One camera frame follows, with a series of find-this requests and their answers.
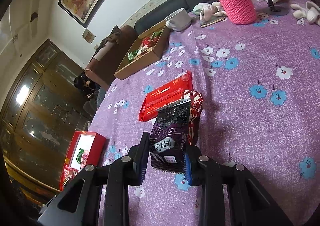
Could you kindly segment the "black purple snack packet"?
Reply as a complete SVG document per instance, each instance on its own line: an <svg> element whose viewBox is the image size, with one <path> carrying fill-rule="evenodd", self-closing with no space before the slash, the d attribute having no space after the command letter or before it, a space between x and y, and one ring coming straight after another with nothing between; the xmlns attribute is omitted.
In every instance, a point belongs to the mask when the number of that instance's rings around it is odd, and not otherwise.
<svg viewBox="0 0 320 226"><path fill-rule="evenodd" d="M180 99L158 110L149 143L153 168L183 172L183 146L188 140L190 106L190 99Z"/></svg>

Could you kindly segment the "red gift box lid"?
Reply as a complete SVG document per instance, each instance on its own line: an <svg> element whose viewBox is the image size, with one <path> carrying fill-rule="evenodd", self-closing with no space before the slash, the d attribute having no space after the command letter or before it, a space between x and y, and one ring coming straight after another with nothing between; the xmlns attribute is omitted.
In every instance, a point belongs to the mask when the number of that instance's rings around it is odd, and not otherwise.
<svg viewBox="0 0 320 226"><path fill-rule="evenodd" d="M96 132L74 133L62 167L59 183L61 191L86 165L98 165L106 141L104 136Z"/></svg>

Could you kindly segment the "small red floral snack packet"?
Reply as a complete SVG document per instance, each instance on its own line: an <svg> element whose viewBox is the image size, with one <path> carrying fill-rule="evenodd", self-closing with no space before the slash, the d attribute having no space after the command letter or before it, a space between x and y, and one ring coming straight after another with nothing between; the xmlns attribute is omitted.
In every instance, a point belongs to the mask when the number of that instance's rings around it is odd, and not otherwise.
<svg viewBox="0 0 320 226"><path fill-rule="evenodd" d="M80 162L81 168L84 168L84 167L86 166L87 159L88 159L88 155L89 155L89 151L87 151L87 150L85 150L85 151L82 153L81 162Z"/></svg>

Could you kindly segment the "green snack packet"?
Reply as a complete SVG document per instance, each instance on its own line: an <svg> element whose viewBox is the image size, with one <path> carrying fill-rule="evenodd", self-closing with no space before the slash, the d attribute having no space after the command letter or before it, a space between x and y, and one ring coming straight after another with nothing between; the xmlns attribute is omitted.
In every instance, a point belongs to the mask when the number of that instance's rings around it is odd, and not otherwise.
<svg viewBox="0 0 320 226"><path fill-rule="evenodd" d="M84 149L82 149L82 148L79 149L79 152L76 156L76 162L78 164L81 164L81 159L82 159L82 155L84 154L84 152L85 152Z"/></svg>

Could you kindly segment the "large red biscuit packet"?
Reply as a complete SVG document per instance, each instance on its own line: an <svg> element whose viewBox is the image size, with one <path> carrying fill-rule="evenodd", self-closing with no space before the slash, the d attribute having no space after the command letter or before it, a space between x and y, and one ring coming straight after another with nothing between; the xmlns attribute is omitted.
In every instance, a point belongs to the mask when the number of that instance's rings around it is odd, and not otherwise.
<svg viewBox="0 0 320 226"><path fill-rule="evenodd" d="M192 73L187 70L187 72L180 77L147 93L139 112L139 121L147 122L157 117L158 109L178 101L183 96L185 90L192 89Z"/></svg>

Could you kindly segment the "red snack packet in lid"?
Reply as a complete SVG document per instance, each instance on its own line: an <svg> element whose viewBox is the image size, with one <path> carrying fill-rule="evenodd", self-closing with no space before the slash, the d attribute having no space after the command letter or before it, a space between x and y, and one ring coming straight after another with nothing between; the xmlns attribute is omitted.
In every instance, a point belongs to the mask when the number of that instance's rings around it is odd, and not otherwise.
<svg viewBox="0 0 320 226"><path fill-rule="evenodd" d="M74 177L76 177L77 174L77 169L70 166L65 166L62 175L62 187L64 188L65 185L67 185Z"/></svg>

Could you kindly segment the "red white patterned snack packet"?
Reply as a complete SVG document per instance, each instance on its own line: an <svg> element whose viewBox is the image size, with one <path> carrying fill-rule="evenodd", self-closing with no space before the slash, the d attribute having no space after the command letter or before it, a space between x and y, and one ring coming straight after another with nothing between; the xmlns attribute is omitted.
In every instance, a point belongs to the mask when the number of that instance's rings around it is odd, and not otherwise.
<svg viewBox="0 0 320 226"><path fill-rule="evenodd" d="M189 145L196 145L199 134L200 115L203 105L202 94L196 91L185 90L183 99L190 100L190 114L188 123Z"/></svg>

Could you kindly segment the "seated person in background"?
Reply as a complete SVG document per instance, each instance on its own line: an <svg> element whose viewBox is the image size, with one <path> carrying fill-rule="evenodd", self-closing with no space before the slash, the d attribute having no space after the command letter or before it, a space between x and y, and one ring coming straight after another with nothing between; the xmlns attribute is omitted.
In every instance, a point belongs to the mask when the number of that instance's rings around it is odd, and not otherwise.
<svg viewBox="0 0 320 226"><path fill-rule="evenodd" d="M83 109L91 117L94 117L105 98L106 90L89 79L84 72L74 79L73 84L86 100Z"/></svg>

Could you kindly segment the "dark wooden cabinet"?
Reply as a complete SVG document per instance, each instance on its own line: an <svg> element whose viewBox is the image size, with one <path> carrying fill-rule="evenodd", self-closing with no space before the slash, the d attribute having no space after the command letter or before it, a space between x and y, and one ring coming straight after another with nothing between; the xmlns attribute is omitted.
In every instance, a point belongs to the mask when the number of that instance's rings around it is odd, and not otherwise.
<svg viewBox="0 0 320 226"><path fill-rule="evenodd" d="M71 139L91 121L73 84L81 72L46 40L18 74L1 109L7 172L33 203L44 204L59 192Z"/></svg>

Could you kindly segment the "brown cardboard snack box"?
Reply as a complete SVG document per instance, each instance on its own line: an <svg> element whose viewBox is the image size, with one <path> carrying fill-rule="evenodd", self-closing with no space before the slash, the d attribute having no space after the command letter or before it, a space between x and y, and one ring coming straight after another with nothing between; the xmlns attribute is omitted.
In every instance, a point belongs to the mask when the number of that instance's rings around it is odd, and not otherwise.
<svg viewBox="0 0 320 226"><path fill-rule="evenodd" d="M114 76L124 80L148 65L160 60L168 46L170 30L165 21L140 34L128 49Z"/></svg>

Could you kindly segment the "purple floral tablecloth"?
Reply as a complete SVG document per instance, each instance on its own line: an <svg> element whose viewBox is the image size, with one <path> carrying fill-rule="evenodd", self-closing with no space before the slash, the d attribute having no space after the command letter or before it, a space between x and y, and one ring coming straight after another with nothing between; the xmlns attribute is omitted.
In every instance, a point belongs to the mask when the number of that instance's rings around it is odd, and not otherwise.
<svg viewBox="0 0 320 226"><path fill-rule="evenodd" d="M262 12L249 25L229 20L172 32L161 60L114 80L90 131L109 142L110 164L138 144L148 92L193 75L203 96L198 145L221 164L245 165L294 225L319 205L319 26Z"/></svg>

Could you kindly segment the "grey white ceramic mug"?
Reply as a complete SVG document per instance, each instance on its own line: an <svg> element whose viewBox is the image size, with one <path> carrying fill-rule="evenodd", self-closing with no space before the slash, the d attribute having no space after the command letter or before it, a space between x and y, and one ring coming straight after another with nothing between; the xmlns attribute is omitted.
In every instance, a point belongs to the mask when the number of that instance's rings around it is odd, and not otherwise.
<svg viewBox="0 0 320 226"><path fill-rule="evenodd" d="M180 8L174 11L164 20L167 28L177 32L185 30L192 22L192 18L188 15L185 8Z"/></svg>

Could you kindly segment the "black leather sofa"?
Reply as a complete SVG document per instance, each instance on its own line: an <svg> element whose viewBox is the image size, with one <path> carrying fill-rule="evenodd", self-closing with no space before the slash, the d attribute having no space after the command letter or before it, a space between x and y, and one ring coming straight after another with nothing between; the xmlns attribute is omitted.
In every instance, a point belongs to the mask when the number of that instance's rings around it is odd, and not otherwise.
<svg viewBox="0 0 320 226"><path fill-rule="evenodd" d="M189 13L199 3L211 4L215 1L218 0L167 0L136 21L134 29L140 35L180 8L185 8L186 12Z"/></svg>

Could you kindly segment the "white plush toy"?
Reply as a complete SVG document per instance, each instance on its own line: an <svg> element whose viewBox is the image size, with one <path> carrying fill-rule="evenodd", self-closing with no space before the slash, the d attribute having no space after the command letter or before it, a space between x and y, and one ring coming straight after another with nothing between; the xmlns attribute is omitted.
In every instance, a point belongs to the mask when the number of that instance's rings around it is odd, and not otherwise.
<svg viewBox="0 0 320 226"><path fill-rule="evenodd" d="M294 10L293 16L295 19L306 19L309 24L319 25L320 8L314 2L306 2L305 7L302 7L299 4L291 4L290 7Z"/></svg>

